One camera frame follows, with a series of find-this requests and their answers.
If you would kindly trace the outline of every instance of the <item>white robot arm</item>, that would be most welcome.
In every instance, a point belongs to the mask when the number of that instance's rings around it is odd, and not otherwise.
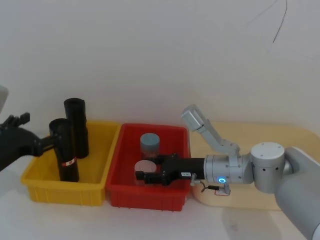
[[[196,105],[187,107],[181,117],[213,150],[227,154],[205,157],[204,178],[209,183],[223,183],[222,191],[229,195],[228,183],[254,182],[258,190],[275,195],[278,206],[308,240],[320,240],[318,162],[301,149],[284,149],[274,142],[259,143],[250,153],[239,155],[238,145],[222,139]],[[193,175],[191,184],[199,182]]]

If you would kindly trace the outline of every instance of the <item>white table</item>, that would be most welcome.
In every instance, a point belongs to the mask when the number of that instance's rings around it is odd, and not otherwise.
[[[1,240],[304,240],[280,211],[211,207],[182,212],[36,203],[20,176],[31,157],[0,172]]]

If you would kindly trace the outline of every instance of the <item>wire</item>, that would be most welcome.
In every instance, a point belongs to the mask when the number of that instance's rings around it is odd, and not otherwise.
[[[213,186],[213,185],[206,186],[202,181],[200,181],[200,183],[203,186],[203,189],[201,190],[201,193],[203,193],[206,189],[215,190],[215,191],[219,191],[219,189],[220,189],[219,186]]]
[[[265,12],[267,12],[270,8],[273,7],[273,5],[276,4],[276,2],[278,2],[278,0],[275,0],[270,6],[268,6],[265,10],[263,10],[262,12],[260,12],[258,15],[256,15],[254,18],[252,18],[251,20],[247,21],[245,23],[245,25],[250,25],[253,21],[257,20],[261,15],[263,15]]]
[[[287,14],[287,10],[288,10],[288,0],[285,0],[285,11],[284,11],[284,14],[283,14],[283,17],[282,17],[281,24],[280,24],[280,26],[279,26],[279,28],[278,28],[278,31],[276,32],[276,34],[275,34],[275,36],[274,36],[274,39],[273,39],[273,41],[272,41],[273,44],[275,43],[275,41],[276,41],[276,39],[277,39],[277,37],[278,37],[278,34],[279,34],[279,32],[280,32],[280,29],[281,29],[282,25],[284,24],[285,17],[286,17],[286,14]]]

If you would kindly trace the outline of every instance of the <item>black tube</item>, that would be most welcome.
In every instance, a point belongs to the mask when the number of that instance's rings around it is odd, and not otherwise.
[[[204,158],[180,158],[166,160],[161,165],[161,171],[165,171],[165,173],[168,174],[178,173],[180,179],[191,179],[191,175],[196,174],[196,179],[202,180],[205,179],[204,161]]]
[[[72,141],[71,122],[58,118],[50,122],[50,135],[56,137],[54,152],[61,181],[78,182],[79,171]]]
[[[162,184],[163,183],[163,178],[161,173],[157,173],[157,172],[136,171],[135,178],[137,180],[144,180],[145,184]]]
[[[86,103],[79,98],[69,98],[64,101],[64,109],[66,118],[72,125],[75,156],[83,159],[89,155]]]

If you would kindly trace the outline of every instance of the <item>black cylinder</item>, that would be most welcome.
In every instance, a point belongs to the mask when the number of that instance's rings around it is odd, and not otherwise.
[[[72,138],[71,122],[58,118],[49,124],[50,135],[56,137],[54,152],[57,158],[60,181],[78,182],[79,171]]]
[[[80,98],[69,98],[64,101],[64,109],[66,118],[72,125],[75,156],[83,159],[89,155],[86,103]]]

